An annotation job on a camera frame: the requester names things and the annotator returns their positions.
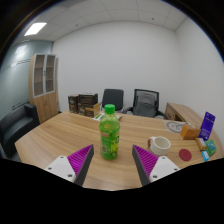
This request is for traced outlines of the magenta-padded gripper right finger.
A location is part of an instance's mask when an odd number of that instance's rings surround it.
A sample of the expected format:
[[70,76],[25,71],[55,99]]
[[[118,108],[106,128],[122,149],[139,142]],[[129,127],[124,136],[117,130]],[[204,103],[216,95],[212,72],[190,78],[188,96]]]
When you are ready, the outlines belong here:
[[180,170],[168,157],[157,157],[137,145],[132,147],[132,156],[143,186]]

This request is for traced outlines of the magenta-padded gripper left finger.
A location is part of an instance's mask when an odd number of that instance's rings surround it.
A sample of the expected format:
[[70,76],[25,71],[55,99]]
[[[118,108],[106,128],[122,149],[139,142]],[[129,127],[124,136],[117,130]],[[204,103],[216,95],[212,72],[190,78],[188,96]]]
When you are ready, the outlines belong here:
[[94,146],[86,146],[68,157],[60,155],[45,170],[65,180],[82,186],[94,155]]

